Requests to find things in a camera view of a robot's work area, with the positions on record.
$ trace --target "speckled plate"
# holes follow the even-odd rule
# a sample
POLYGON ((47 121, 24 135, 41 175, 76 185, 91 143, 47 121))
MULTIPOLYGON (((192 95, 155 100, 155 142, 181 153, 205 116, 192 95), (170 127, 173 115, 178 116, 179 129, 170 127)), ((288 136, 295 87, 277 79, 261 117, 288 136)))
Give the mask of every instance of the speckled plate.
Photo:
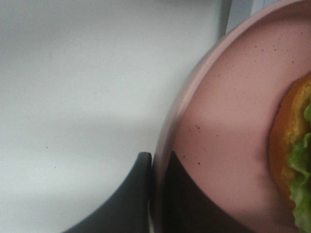
POLYGON ((198 187, 257 233, 295 233, 268 164, 268 135, 291 83, 311 71, 311 1, 280 1, 229 33, 195 68, 155 155, 155 224, 174 150, 198 187))

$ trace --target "pink plate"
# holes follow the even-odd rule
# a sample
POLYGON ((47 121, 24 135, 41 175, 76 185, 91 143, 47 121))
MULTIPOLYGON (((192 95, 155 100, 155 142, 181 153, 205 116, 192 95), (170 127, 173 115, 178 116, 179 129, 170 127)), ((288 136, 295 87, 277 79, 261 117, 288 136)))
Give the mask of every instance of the pink plate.
POLYGON ((297 232, 270 175, 268 135, 284 93, 310 71, 310 0, 278 2, 239 25, 203 58, 168 116, 155 155, 158 185, 173 149, 236 220, 258 233, 297 232))

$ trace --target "bun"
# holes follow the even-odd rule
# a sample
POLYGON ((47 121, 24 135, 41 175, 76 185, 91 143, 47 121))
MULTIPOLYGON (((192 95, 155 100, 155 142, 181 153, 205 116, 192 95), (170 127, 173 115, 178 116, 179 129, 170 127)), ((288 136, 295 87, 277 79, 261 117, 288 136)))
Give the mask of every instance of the bun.
POLYGON ((270 170, 283 199, 291 208, 295 203, 289 199, 289 184, 297 173, 288 166, 292 145, 311 132, 304 119, 304 110, 310 103, 311 74, 295 81, 283 97, 280 109, 273 122, 269 138, 270 170))

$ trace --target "toasted bun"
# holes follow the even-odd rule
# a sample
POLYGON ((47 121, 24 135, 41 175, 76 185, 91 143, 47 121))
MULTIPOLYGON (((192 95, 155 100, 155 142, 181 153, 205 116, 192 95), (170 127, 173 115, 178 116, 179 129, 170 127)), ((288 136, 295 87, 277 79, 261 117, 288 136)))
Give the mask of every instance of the toasted bun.
POLYGON ((287 161, 293 143, 302 140, 304 135, 311 131, 309 123, 303 117, 310 97, 311 74, 308 74, 295 81, 284 96, 269 138, 271 173, 281 196, 292 208, 294 202, 289 199, 289 184, 297 174, 288 166, 287 161))

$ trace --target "lettuce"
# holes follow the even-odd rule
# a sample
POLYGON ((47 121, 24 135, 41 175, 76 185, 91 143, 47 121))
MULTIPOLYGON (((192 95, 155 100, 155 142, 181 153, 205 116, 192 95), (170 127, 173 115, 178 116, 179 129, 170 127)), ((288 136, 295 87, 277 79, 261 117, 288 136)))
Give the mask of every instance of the lettuce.
MULTIPOLYGON (((304 112, 304 118, 311 121, 311 103, 304 112)), ((297 178, 290 184, 290 199, 295 202, 293 214, 295 225, 302 233, 311 233, 311 133, 303 140, 293 144, 289 155, 289 167, 298 172, 297 178)))

